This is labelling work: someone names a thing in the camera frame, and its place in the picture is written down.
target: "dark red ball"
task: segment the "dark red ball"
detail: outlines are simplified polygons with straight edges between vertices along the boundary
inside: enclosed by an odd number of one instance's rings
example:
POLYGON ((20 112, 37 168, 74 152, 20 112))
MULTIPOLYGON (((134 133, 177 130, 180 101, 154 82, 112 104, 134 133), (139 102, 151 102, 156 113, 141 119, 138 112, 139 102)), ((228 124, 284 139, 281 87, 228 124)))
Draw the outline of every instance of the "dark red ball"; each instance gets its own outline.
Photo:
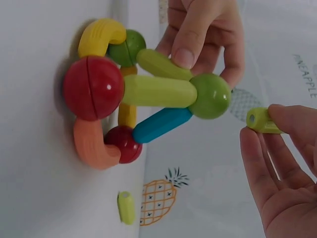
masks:
POLYGON ((104 137, 106 145, 115 145, 120 149, 120 164, 132 163, 142 152, 142 144, 134 141, 132 131, 129 126, 119 125, 112 128, 104 137))
POLYGON ((103 119, 119 106, 124 81, 119 68, 105 57, 88 56, 66 73, 63 96, 69 109, 87 121, 103 119))

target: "green ball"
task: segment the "green ball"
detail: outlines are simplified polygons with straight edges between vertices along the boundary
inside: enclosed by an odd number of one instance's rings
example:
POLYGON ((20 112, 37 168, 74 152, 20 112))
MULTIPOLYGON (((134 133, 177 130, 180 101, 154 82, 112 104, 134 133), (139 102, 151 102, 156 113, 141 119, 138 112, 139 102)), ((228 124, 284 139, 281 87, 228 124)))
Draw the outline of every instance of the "green ball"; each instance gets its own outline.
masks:
POLYGON ((120 45, 109 44, 107 54, 117 64, 131 67, 137 64, 137 54, 146 48, 143 36, 135 30, 127 30, 127 38, 120 45))
POLYGON ((231 89, 224 79, 204 73, 190 82, 196 87, 197 99, 188 109, 201 119, 215 119, 224 114, 231 102, 231 89))

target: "plastic toy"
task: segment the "plastic toy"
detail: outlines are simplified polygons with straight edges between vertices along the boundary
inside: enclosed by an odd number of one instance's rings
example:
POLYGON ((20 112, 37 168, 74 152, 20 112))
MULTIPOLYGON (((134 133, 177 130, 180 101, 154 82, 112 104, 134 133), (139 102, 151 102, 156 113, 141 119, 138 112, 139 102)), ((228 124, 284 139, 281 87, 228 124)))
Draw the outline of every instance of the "plastic toy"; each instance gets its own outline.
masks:
POLYGON ((268 115, 267 108, 252 108, 247 114, 247 126, 259 133, 282 134, 268 115))
POLYGON ((117 202, 121 222, 132 225, 135 221, 135 206, 131 193, 126 191, 120 192, 117 202))
POLYGON ((77 153, 95 169, 133 162, 142 144, 182 125, 193 115, 218 118, 231 101, 231 90, 221 77, 194 77, 168 57, 146 49, 140 33, 125 29, 113 19, 96 20, 85 29, 78 55, 80 59, 64 78, 63 96, 77 116, 77 153), (136 64, 152 76, 138 75, 136 64), (136 125, 137 106, 164 109, 136 125), (117 108, 118 126, 104 135, 101 120, 117 108))

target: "pineapple illustration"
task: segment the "pineapple illustration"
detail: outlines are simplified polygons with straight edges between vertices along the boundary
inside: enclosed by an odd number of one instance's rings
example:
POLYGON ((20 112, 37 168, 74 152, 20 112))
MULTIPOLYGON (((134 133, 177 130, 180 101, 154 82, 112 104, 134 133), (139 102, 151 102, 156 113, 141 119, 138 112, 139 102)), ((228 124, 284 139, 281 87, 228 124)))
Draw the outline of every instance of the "pineapple illustration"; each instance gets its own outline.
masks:
POLYGON ((234 88, 231 91, 231 104, 229 111, 237 119, 246 122, 247 113, 251 108, 262 107, 262 103, 252 93, 234 88))
POLYGON ((177 189, 188 185, 187 175, 179 168, 168 169, 165 179, 154 180, 143 186, 140 226, 151 225, 165 216, 176 200, 177 189))

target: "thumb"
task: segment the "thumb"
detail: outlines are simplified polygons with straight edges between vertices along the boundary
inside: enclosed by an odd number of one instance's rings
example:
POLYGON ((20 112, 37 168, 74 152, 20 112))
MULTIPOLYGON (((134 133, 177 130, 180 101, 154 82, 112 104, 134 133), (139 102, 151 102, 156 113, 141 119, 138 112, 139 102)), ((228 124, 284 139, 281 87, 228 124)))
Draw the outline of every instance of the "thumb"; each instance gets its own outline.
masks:
POLYGON ((304 106, 271 105, 268 114, 283 132, 305 143, 315 145, 317 137, 317 110, 304 106))
POLYGON ((171 57, 175 64, 191 69, 205 43, 206 33, 218 16, 219 1, 193 0, 175 37, 171 57))

